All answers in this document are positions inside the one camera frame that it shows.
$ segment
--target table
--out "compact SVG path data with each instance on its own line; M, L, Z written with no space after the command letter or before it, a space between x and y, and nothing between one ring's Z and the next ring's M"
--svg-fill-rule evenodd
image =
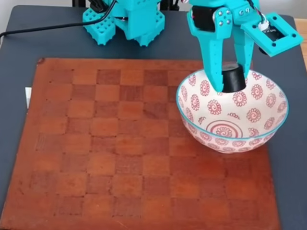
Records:
M17 6L8 30L79 22L82 8ZM0 49L0 210L5 201L26 114L24 88L30 87L35 64L42 57L201 59L190 35L186 13L165 12L165 31L149 47L127 41L121 31L107 46L97 46L83 28L59 29L6 37ZM294 26L293 18L284 18ZM304 22L298 21L302 32ZM226 41L224 60L235 60L232 41ZM284 230L307 229L307 73L300 47L274 58L256 48L254 69L272 78L288 96L290 115L269 142L273 180Z

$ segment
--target black cable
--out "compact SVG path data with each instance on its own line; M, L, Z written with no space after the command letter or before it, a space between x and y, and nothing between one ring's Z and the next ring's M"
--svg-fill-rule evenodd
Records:
M0 34L0 39L3 36L6 35L13 35L13 34L21 34L21 33L28 33L28 32L36 32L36 31L44 31L44 30L54 30L54 29L62 29L62 28L68 28L68 27L76 27L76 26L85 26L85 25L92 25L99 23L107 18L107 16L111 13L111 10L115 6L116 0L113 0L110 4L109 8L107 9L106 13L97 20L91 21L91 22L85 22L85 23L70 23L70 24L63 24L63 25L53 25L53 26L46 26L46 27L38 27L38 28L32 28L32 29L24 29L24 30L14 30L14 31L6 31Z
M254 5L252 0L248 0L249 5L251 6L251 8L253 8L255 11L257 11L257 13L260 15L261 17L261 22L264 23L264 17L262 15L262 13L260 12L260 10L257 9L257 7Z

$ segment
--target bowl rim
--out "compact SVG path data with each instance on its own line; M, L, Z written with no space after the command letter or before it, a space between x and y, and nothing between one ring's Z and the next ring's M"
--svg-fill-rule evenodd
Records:
M177 104L177 108L178 108L178 110L179 110L181 116L182 116L190 125L192 125L194 128L196 128L196 129L200 130L201 132L204 132L204 133L206 133L206 134L208 134L208 135L214 136L214 137L216 137L216 138L223 138L223 139L228 139L228 140L249 140L249 139L264 138L264 137L266 137L266 136L268 136L268 135L271 135L272 133L275 133L275 132L285 123L285 121L286 121L286 119L287 119L287 117L288 117L288 115L289 115L289 102L288 102L287 95L284 93L284 91L282 90L282 88L281 88L278 84L276 84L276 82L274 82L272 79L266 77L266 76L263 75L262 73L259 73L259 72L257 72L257 71L254 71L254 70L251 70L251 69L250 69L249 72L248 72L248 74L249 74L250 72L255 72L255 73L257 73L257 74L261 74L261 75L264 76L265 78L271 80L271 81L280 89L280 91L284 94L284 99L285 99L285 101L286 101L286 103L287 103L287 112L286 112L286 116L284 117L283 121L282 121L275 129L273 129L273 130L271 130L271 131L269 131L269 132L267 132L267 133L264 133L264 134L261 134L261 135L259 135L259 136L255 136L255 137L248 137L248 138L229 138L229 137L223 137L223 136L219 136L219 135L217 135L217 134L211 133L211 132L209 132L209 131L207 131L207 130L205 130L205 129L199 127L199 126L197 126L196 124L194 124L193 122L191 122L191 121L186 117L186 115L183 113L183 111L181 110L181 107L180 107L180 104L179 104L179 94L180 94L180 89L181 89L182 84L183 84L191 75L196 74L196 73L199 73L199 72L204 72L204 73L206 74L206 72L204 71L204 69L200 69L200 70L198 70L198 71L195 71L195 72L189 74L189 75L186 76L186 77L184 78L184 80L179 84L179 86L178 86L178 88L177 88L177 92L176 92L176 104Z

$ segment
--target white ceramic bowl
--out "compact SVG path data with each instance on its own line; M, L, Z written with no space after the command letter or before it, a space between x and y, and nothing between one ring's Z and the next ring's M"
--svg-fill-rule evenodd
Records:
M203 70L182 81L177 106L198 142L221 153L246 152L266 143L285 122L289 105L281 88L255 71L246 82L240 92L217 93Z

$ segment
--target chessboard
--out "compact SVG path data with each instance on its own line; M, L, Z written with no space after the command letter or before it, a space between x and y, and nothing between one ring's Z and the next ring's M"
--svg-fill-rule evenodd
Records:
M279 230L267 148L191 137L176 91L199 61L41 59L0 228Z

